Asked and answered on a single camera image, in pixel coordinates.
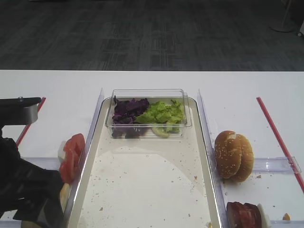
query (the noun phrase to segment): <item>sliced tomato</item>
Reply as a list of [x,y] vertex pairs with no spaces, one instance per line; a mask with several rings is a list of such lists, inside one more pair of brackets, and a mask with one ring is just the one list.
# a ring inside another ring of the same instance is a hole
[[79,175],[79,157],[84,148],[85,138],[82,134],[76,134],[66,142],[63,148],[66,158],[59,169],[64,183],[72,183],[75,177]]
[[60,177],[64,183],[70,184],[73,182],[68,170],[67,170],[67,162],[64,161],[60,166]]
[[69,139],[63,150],[67,152],[69,149],[74,150],[78,156],[80,157],[81,152],[85,148],[85,138],[82,134],[73,135],[71,139]]
[[82,134],[76,134],[72,137],[72,141],[75,142],[75,151],[80,157],[82,151],[85,148],[85,138]]

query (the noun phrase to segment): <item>ham slice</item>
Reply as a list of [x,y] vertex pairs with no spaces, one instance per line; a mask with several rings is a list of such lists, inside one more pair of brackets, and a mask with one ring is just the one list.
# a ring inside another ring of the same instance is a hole
[[227,203],[227,215],[231,228],[261,228],[261,214],[256,205],[239,202]]

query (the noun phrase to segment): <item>salad ingredients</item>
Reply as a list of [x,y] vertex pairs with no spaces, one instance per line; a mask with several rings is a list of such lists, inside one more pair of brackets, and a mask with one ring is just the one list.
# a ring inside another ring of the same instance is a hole
[[[119,101],[114,97],[115,108],[112,117],[114,124],[133,124],[136,117],[142,115],[150,106],[145,99],[131,101]],[[117,127],[113,129],[112,136],[120,138],[125,134],[125,138],[138,138],[146,132],[147,128],[142,127]]]
[[[147,111],[136,117],[135,122],[140,124],[180,124],[185,119],[181,108],[181,103],[171,100],[171,105],[166,105],[163,101],[151,104]],[[160,137],[168,137],[168,133],[178,133],[178,127],[153,128],[153,132]]]
[[142,115],[150,105],[147,98],[139,101],[134,98],[131,101],[119,101],[115,96],[114,102],[116,104],[112,117],[114,124],[133,124],[136,117]]
[[163,127],[153,127],[152,131],[159,137],[168,138],[170,136],[169,133],[165,132]]

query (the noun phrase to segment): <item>clear plastic box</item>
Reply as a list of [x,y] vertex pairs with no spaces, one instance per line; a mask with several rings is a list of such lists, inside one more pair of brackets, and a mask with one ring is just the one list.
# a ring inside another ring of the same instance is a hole
[[[180,108],[184,118],[181,123],[150,123],[150,124],[115,124],[113,122],[116,97],[119,101],[141,100],[147,98],[150,104],[163,101],[166,105],[171,105],[172,100],[180,102]],[[184,135],[185,127],[191,126],[190,110],[188,98],[182,89],[117,89],[111,97],[105,125],[109,134],[113,138],[174,138]],[[164,133],[163,129],[174,129],[169,133]]]

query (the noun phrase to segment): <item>lettuce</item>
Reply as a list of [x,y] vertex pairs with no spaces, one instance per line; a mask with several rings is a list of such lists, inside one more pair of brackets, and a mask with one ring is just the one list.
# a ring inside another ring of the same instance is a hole
[[[163,101],[150,104],[150,107],[142,114],[136,117],[135,122],[140,124],[180,124],[185,119],[181,108],[181,103],[177,100],[171,100],[171,105],[166,105]],[[157,128],[153,131],[161,137],[168,137],[167,133],[178,133],[178,127]]]

